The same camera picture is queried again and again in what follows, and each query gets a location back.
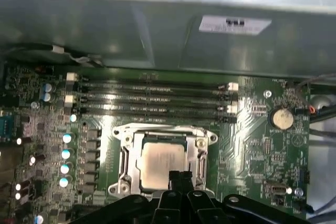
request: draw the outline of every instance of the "cpu socket lever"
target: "cpu socket lever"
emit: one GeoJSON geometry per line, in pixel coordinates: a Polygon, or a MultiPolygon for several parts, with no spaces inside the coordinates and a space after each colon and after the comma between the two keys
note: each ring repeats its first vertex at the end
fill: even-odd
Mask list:
{"type": "Polygon", "coordinates": [[[206,189],[207,152],[218,141],[215,133],[191,125],[129,123],[112,134],[120,140],[120,162],[118,182],[108,187],[111,196],[152,197],[168,189],[170,170],[192,172],[195,189],[206,189]]]}

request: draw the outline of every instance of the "electronic component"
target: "electronic component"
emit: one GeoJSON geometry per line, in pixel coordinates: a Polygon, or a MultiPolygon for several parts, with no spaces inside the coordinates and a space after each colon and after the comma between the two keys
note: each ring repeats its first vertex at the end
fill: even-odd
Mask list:
{"type": "Polygon", "coordinates": [[[31,156],[30,159],[29,159],[29,164],[34,165],[37,162],[41,162],[45,159],[46,159],[46,155],[44,155],[44,154],[38,154],[38,155],[35,155],[35,156],[31,156]]]}
{"type": "Polygon", "coordinates": [[[9,141],[12,137],[13,117],[5,115],[0,117],[0,141],[9,141]]]}
{"type": "Polygon", "coordinates": [[[29,194],[29,188],[22,189],[15,194],[15,199],[19,200],[29,194]]]}
{"type": "Polygon", "coordinates": [[[86,162],[84,170],[85,172],[89,173],[89,172],[95,172],[97,168],[98,168],[98,165],[96,162],[86,162]]]}
{"type": "Polygon", "coordinates": [[[98,141],[87,141],[86,142],[86,149],[87,150],[96,150],[98,147],[98,141]]]}
{"type": "Polygon", "coordinates": [[[205,188],[207,148],[217,142],[215,133],[193,126],[130,123],[115,127],[113,136],[121,141],[122,160],[119,182],[109,187],[110,194],[167,189],[172,169],[192,171],[196,188],[205,188]]]}
{"type": "Polygon", "coordinates": [[[71,142],[71,140],[75,138],[75,135],[73,133],[67,133],[63,135],[63,142],[68,144],[71,142]]]}
{"type": "Polygon", "coordinates": [[[59,152],[59,145],[53,145],[51,147],[51,152],[58,153],[59,152]]]}
{"type": "Polygon", "coordinates": [[[84,183],[94,183],[96,181],[95,174],[84,174],[84,183]]]}
{"type": "Polygon", "coordinates": [[[71,212],[69,211],[60,211],[57,218],[57,223],[66,224],[70,220],[71,212]]]}
{"type": "Polygon", "coordinates": [[[97,152],[86,152],[85,153],[85,160],[86,161],[95,161],[98,158],[97,152]]]}
{"type": "Polygon", "coordinates": [[[71,156],[70,149],[63,150],[61,156],[63,159],[68,159],[71,156]]]}
{"type": "Polygon", "coordinates": [[[83,189],[83,193],[85,194],[93,194],[95,192],[96,185],[95,184],[85,184],[83,185],[82,189],[83,189]]]}
{"type": "Polygon", "coordinates": [[[54,194],[53,196],[53,200],[58,202],[58,201],[61,201],[62,199],[62,194],[54,194]]]}
{"type": "Polygon", "coordinates": [[[37,130],[38,131],[43,131],[44,130],[44,123],[38,123],[37,124],[37,130]]]}
{"type": "Polygon", "coordinates": [[[66,77],[67,83],[76,82],[76,81],[78,81],[78,74],[71,73],[71,72],[67,73],[67,77],[66,77]]]}
{"type": "Polygon", "coordinates": [[[75,97],[73,95],[66,95],[64,99],[64,107],[72,108],[75,103],[75,97]]]}
{"type": "Polygon", "coordinates": [[[29,115],[21,115],[20,120],[21,120],[21,123],[29,123],[30,117],[29,115]]]}
{"type": "Polygon", "coordinates": [[[299,181],[304,184],[310,183],[310,172],[307,168],[299,169],[299,181]]]}
{"type": "Polygon", "coordinates": [[[43,175],[43,170],[36,170],[36,171],[35,171],[35,175],[36,175],[36,177],[42,177],[42,175],[43,175]]]}
{"type": "Polygon", "coordinates": [[[72,182],[72,176],[67,175],[64,178],[61,178],[59,180],[59,186],[60,187],[67,187],[69,185],[69,183],[71,183],[71,182],[72,182]]]}
{"type": "Polygon", "coordinates": [[[22,189],[28,187],[29,185],[30,185],[30,180],[27,179],[27,180],[25,180],[25,181],[22,181],[22,182],[20,182],[20,183],[17,183],[17,184],[15,185],[15,190],[20,191],[20,190],[22,190],[22,189]]]}
{"type": "Polygon", "coordinates": [[[16,140],[16,144],[17,145],[23,145],[23,144],[30,144],[33,140],[31,140],[32,138],[29,136],[23,136],[23,137],[19,137],[16,140]]]}
{"type": "Polygon", "coordinates": [[[285,108],[276,108],[269,115],[271,125],[280,130],[287,130],[294,124],[294,116],[285,108]]]}
{"type": "Polygon", "coordinates": [[[101,130],[90,129],[88,130],[88,140],[97,139],[101,136],[101,130]]]}

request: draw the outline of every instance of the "capacitor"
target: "capacitor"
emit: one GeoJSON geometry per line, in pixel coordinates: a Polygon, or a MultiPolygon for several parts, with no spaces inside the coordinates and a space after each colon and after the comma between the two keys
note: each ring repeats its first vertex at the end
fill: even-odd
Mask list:
{"type": "Polygon", "coordinates": [[[15,186],[15,190],[20,191],[21,189],[24,189],[24,188],[26,188],[29,185],[30,185],[30,180],[27,179],[25,181],[17,183],[16,186],[15,186]]]}
{"type": "Polygon", "coordinates": [[[67,174],[73,168],[72,162],[67,162],[66,164],[62,165],[60,170],[62,174],[67,174]]]}
{"type": "Polygon", "coordinates": [[[34,218],[34,224],[45,224],[45,223],[48,223],[48,213],[46,213],[46,212],[40,212],[34,218]]]}
{"type": "Polygon", "coordinates": [[[63,135],[63,142],[68,144],[71,142],[72,139],[75,138],[75,135],[73,133],[67,133],[63,135]]]}
{"type": "Polygon", "coordinates": [[[19,200],[25,196],[27,196],[29,193],[29,188],[25,188],[25,189],[22,189],[21,191],[18,191],[16,194],[15,194],[15,199],[19,200]]]}
{"type": "Polygon", "coordinates": [[[77,116],[76,116],[75,114],[72,114],[72,115],[70,116],[70,122],[71,122],[71,123],[74,123],[75,121],[77,121],[77,116]]]}
{"type": "Polygon", "coordinates": [[[68,159],[73,154],[74,154],[74,150],[72,148],[68,148],[62,151],[61,156],[63,159],[68,159]]]}
{"type": "Polygon", "coordinates": [[[45,84],[43,85],[43,91],[44,91],[44,92],[49,93],[49,92],[52,92],[52,91],[54,91],[54,90],[55,90],[55,88],[54,88],[53,85],[51,85],[50,83],[45,83],[45,84]]]}
{"type": "Polygon", "coordinates": [[[46,159],[46,155],[44,155],[44,154],[38,154],[38,155],[35,155],[35,156],[31,156],[29,161],[30,161],[30,163],[32,165],[34,165],[37,162],[43,161],[45,159],[46,159]]]}
{"type": "Polygon", "coordinates": [[[64,187],[67,187],[69,183],[71,182],[72,182],[72,177],[70,175],[67,175],[64,178],[61,178],[59,180],[59,186],[64,188],[64,187]]]}
{"type": "Polygon", "coordinates": [[[30,143],[32,142],[31,139],[32,139],[32,138],[29,137],[29,136],[19,137],[19,138],[16,140],[16,144],[17,144],[17,145],[30,144],[30,143]]]}

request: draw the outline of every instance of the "cable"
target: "cable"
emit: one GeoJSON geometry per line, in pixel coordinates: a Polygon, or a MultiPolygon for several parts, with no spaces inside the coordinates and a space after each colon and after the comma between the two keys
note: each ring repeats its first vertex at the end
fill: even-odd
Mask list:
{"type": "Polygon", "coordinates": [[[326,221],[336,220],[336,210],[326,212],[324,214],[316,215],[308,219],[308,221],[312,224],[318,224],[326,221]]]}
{"type": "Polygon", "coordinates": [[[302,82],[300,82],[296,88],[295,88],[295,94],[297,95],[297,97],[304,103],[304,105],[306,105],[309,108],[309,111],[311,114],[315,114],[316,113],[316,109],[310,104],[309,101],[307,101],[302,93],[301,93],[301,89],[304,85],[309,84],[311,82],[316,82],[316,81],[321,81],[327,78],[334,78],[336,77],[336,73],[329,73],[329,74],[322,74],[320,76],[317,77],[313,77],[307,80],[304,80],[302,82]]]}
{"type": "Polygon", "coordinates": [[[100,61],[93,60],[90,57],[90,54],[56,45],[48,45],[40,43],[13,44],[10,47],[7,47],[6,50],[3,50],[0,54],[8,55],[16,51],[32,51],[32,50],[51,51],[56,54],[68,55],[71,60],[75,61],[80,65],[88,65],[91,67],[103,67],[103,64],[100,61]]]}
{"type": "Polygon", "coordinates": [[[315,115],[310,115],[310,123],[321,122],[336,116],[336,105],[322,108],[315,115]]]}
{"type": "Polygon", "coordinates": [[[331,132],[331,131],[318,131],[314,129],[309,129],[309,134],[314,135],[314,136],[336,138],[336,132],[331,132]]]}

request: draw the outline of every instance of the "barcode label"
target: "barcode label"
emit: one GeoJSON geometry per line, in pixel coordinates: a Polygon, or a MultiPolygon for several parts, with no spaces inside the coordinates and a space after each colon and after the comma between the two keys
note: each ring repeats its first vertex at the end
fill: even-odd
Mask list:
{"type": "Polygon", "coordinates": [[[272,23],[270,19],[205,15],[199,31],[205,33],[258,35],[272,23]]]}

